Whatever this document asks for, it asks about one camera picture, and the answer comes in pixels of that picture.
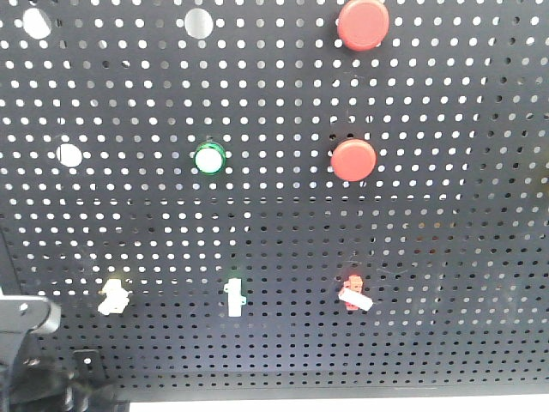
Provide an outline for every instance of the black pegboard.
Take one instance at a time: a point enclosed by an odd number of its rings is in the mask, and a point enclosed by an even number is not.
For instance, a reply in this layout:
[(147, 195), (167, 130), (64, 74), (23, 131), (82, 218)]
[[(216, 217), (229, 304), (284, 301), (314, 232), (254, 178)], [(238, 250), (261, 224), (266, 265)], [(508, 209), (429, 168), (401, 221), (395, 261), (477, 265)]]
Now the black pegboard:
[[(99, 349), (129, 400), (547, 390), (549, 3), (385, 3), (363, 53), (342, 1), (0, 6), (0, 224), (23, 291), (63, 306), (44, 354)], [(365, 182), (329, 168), (347, 135), (379, 154)], [(337, 299), (351, 270), (368, 313)], [(133, 294), (106, 318), (111, 276)]]

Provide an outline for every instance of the black metal bracket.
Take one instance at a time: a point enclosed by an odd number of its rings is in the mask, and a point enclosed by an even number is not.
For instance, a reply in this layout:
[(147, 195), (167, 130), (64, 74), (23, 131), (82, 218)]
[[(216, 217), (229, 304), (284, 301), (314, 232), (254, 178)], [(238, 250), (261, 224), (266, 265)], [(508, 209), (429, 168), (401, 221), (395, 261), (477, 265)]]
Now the black metal bracket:
[(103, 369), (99, 350), (76, 350), (75, 359), (80, 381), (87, 381), (92, 385), (105, 383), (105, 370)]
[(27, 334), (53, 333), (61, 323), (61, 308), (38, 296), (4, 296), (0, 293), (0, 397), (9, 411), (9, 391), (15, 363)]

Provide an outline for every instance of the black clamp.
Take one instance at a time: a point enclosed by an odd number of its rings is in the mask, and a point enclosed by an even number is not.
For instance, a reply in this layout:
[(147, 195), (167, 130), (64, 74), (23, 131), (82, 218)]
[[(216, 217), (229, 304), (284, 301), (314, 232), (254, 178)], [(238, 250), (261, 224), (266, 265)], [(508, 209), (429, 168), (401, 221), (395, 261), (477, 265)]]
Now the black clamp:
[(39, 296), (4, 296), (0, 290), (0, 410), (9, 411), (9, 392), (15, 366), (29, 333), (57, 330), (61, 308)]

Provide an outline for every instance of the red toggle switch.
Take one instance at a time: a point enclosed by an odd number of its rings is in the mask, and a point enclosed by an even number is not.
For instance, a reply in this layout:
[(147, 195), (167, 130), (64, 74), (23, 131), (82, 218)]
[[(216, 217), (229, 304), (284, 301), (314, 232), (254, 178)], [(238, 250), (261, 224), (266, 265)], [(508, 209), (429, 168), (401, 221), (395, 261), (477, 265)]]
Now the red toggle switch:
[(332, 154), (335, 175), (349, 182), (368, 177), (373, 172), (376, 161), (374, 148), (367, 141), (359, 139), (346, 140)]
[(337, 32), (356, 52), (373, 49), (388, 31), (389, 12), (378, 0), (350, 0), (340, 12)]
[[(343, 288), (341, 289), (341, 292), (343, 292), (343, 289), (348, 288), (352, 291), (362, 294), (362, 286), (364, 285), (362, 278), (359, 275), (350, 275), (349, 279), (343, 282)], [(345, 302), (345, 306), (347, 307), (348, 311), (358, 311), (359, 307), (355, 306), (351, 303)]]

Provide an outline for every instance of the white toggle switch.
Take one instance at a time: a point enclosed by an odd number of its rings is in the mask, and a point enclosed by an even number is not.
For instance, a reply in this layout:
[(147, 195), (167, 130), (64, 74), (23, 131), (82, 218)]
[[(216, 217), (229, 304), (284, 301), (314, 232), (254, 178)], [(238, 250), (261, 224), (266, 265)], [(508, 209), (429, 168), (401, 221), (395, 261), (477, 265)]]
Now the white toggle switch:
[(120, 279), (109, 279), (106, 281), (101, 293), (106, 295), (103, 303), (97, 308), (102, 315), (109, 316), (111, 313), (122, 313), (130, 303), (130, 299), (128, 298), (130, 292), (122, 288), (122, 281)]
[(350, 303), (351, 305), (355, 305), (363, 311), (369, 311), (374, 304), (373, 300), (368, 296), (364, 296), (363, 294), (355, 292), (349, 288), (343, 288), (341, 290), (340, 300)]
[(228, 294), (229, 317), (239, 318), (242, 316), (242, 306), (246, 304), (246, 298), (242, 296), (242, 279), (233, 277), (225, 284), (223, 291)]

